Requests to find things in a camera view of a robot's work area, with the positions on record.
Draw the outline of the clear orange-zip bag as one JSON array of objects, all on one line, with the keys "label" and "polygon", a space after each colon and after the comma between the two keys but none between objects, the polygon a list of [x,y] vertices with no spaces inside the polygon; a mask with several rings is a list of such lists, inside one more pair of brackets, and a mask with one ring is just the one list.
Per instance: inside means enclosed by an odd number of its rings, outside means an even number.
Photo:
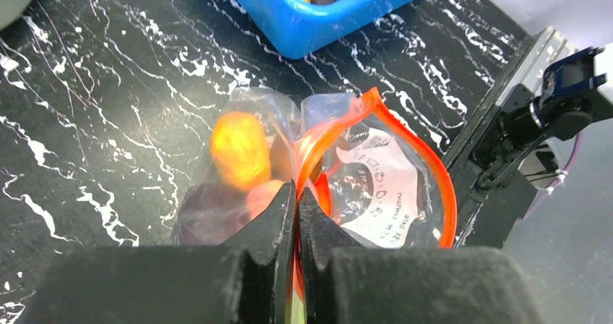
[{"label": "clear orange-zip bag", "polygon": [[[285,184],[294,183],[298,195],[310,189],[322,212],[360,244],[384,249],[453,245],[457,203],[450,175],[436,153],[393,115],[378,89],[361,96],[311,95],[295,103],[270,88],[239,87],[215,125],[232,111],[255,115],[269,148],[277,134],[304,137],[306,169]],[[215,167],[211,136],[192,187],[233,187]]]}]

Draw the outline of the dark red toy fruit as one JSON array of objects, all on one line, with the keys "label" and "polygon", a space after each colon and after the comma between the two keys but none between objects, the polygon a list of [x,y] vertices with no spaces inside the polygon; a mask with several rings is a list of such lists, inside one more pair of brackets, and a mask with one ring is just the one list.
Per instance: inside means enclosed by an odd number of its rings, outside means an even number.
[{"label": "dark red toy fruit", "polygon": [[175,245],[217,245],[250,222],[247,194],[223,183],[190,187],[171,234]]}]

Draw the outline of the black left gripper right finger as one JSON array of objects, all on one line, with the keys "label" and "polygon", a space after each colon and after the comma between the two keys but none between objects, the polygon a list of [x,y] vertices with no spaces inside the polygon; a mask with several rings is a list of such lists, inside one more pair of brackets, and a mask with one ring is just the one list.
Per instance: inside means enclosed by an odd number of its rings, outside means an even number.
[{"label": "black left gripper right finger", "polygon": [[497,249],[369,249],[304,190],[301,274],[308,323],[541,323],[517,264]]}]

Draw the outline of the white toy onion half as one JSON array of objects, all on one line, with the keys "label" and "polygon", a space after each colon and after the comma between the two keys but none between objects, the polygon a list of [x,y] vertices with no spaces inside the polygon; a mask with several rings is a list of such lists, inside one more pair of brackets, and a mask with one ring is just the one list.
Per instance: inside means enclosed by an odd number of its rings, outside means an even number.
[{"label": "white toy onion half", "polygon": [[274,136],[269,154],[272,180],[290,182],[306,169],[302,153],[303,143],[304,137],[289,140],[282,134]]}]

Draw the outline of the orange-red toy peach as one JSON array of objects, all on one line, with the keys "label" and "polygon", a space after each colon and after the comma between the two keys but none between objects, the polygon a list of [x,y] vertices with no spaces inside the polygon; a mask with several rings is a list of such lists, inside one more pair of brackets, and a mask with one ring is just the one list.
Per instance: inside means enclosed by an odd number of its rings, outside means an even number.
[{"label": "orange-red toy peach", "polygon": [[281,180],[273,179],[251,189],[245,201],[249,218],[255,219],[260,215],[284,184]]}]

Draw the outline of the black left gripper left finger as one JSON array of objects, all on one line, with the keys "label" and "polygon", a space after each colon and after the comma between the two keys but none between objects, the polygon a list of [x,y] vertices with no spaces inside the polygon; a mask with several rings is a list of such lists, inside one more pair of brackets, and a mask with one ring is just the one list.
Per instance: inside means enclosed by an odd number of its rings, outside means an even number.
[{"label": "black left gripper left finger", "polygon": [[98,247],[61,257],[25,323],[287,323],[296,189],[219,245]]}]

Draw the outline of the orange toy lemon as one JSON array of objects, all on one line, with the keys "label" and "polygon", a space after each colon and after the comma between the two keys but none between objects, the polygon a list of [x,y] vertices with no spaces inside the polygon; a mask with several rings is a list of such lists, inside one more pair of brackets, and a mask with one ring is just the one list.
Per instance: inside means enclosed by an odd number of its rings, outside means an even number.
[{"label": "orange toy lemon", "polygon": [[243,192],[272,176],[265,129],[253,114],[232,111],[222,115],[213,129],[210,154],[222,180]]}]

